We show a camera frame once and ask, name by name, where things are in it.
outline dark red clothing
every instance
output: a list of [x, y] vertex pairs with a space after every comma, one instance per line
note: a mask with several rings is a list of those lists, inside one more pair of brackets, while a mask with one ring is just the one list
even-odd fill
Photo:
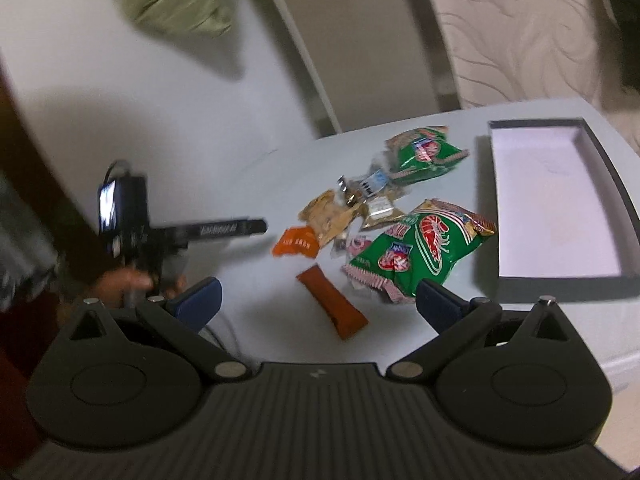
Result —
[[29, 377], [58, 332], [58, 297], [45, 292], [0, 313], [0, 467], [10, 470], [41, 439], [25, 403]]

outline reddish-brown packet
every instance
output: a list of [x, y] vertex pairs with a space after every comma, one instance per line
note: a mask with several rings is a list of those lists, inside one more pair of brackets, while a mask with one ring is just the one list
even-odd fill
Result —
[[369, 322], [361, 311], [334, 287], [317, 265], [301, 272], [297, 279], [324, 308], [341, 339], [351, 337]]
[[314, 230], [309, 226], [290, 227], [278, 240], [271, 250], [273, 256], [283, 254], [304, 254], [309, 258], [315, 258], [320, 251], [320, 244], [316, 239]]

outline gray panel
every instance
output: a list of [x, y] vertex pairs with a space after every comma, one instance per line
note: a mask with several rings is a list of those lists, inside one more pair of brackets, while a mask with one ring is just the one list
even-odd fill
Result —
[[425, 389], [374, 365], [266, 364], [222, 384], [181, 428], [121, 452], [47, 443], [25, 480], [618, 480], [591, 446], [526, 455], [485, 446], [448, 425]]

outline wallpaper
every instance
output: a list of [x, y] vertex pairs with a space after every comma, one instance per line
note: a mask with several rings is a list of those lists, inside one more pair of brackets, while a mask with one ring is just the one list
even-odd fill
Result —
[[620, 83], [602, 0], [431, 0], [463, 107], [580, 95], [640, 153], [640, 95]]

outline tabletop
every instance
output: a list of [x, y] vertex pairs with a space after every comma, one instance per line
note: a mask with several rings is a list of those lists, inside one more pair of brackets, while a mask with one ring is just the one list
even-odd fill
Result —
[[[336, 188], [342, 174], [365, 173], [372, 158], [385, 149], [385, 139], [418, 126], [447, 125], [450, 142], [470, 150], [470, 156], [450, 173], [408, 187], [409, 193], [396, 205], [409, 212], [424, 199], [441, 198], [497, 220], [487, 123], [527, 118], [584, 118], [639, 208], [640, 158], [580, 98], [457, 110], [290, 145], [265, 156], [228, 183], [225, 215], [264, 217], [269, 225], [267, 234], [190, 248], [190, 280], [213, 274], [223, 285], [222, 311], [210, 326], [232, 352], [240, 352], [245, 359], [376, 362], [384, 372], [436, 335], [416, 312], [415, 304], [389, 304], [376, 293], [354, 290], [340, 270], [345, 257], [332, 258], [330, 248], [313, 261], [301, 255], [273, 258], [271, 247], [284, 229], [301, 224], [298, 212], [311, 199]], [[315, 263], [369, 320], [368, 326], [347, 341], [338, 337], [324, 310], [296, 280], [297, 274]], [[491, 297], [497, 273], [498, 238], [492, 237], [456, 264], [445, 286], [462, 298]], [[524, 310], [535, 300], [503, 306]], [[640, 365], [640, 298], [599, 303], [558, 301], [607, 373], [615, 375]]]

